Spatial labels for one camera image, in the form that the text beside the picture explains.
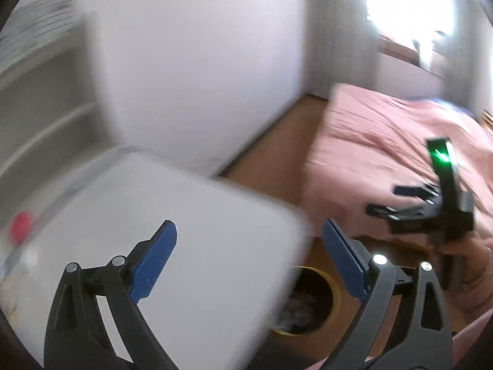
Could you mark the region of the person right hand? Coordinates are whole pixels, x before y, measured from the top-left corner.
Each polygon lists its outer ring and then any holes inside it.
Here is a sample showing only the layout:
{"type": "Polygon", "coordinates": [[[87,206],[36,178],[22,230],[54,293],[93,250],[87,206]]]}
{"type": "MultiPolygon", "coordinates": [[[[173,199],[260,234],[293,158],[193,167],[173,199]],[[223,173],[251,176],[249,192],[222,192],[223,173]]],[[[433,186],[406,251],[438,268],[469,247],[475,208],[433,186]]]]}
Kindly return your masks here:
{"type": "Polygon", "coordinates": [[[449,293],[454,306],[472,319],[492,309],[492,240],[473,231],[440,245],[438,251],[460,257],[465,263],[460,287],[449,293]]]}

